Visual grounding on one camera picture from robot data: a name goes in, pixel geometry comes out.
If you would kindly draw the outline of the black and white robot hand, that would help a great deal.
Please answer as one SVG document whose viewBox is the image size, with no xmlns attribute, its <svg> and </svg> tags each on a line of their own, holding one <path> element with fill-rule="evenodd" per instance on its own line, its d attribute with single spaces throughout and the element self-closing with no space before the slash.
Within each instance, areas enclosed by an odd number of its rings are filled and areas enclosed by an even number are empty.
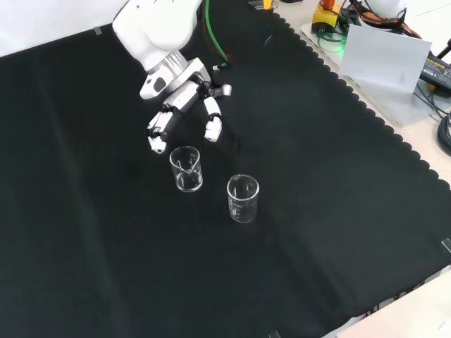
<svg viewBox="0 0 451 338">
<path fill-rule="evenodd" d="M 147 126 L 151 150 L 162 154 L 166 150 L 169 134 L 182 115 L 198 101 L 202 101 L 208 115 L 204 138 L 217 142 L 222 131 L 223 116 L 217 97 L 230 96 L 232 86 L 214 85 L 209 72 L 199 58 L 171 65 L 168 59 L 149 74 L 140 90 L 143 99 L 155 99 L 167 94 L 156 115 Z"/>
</svg>

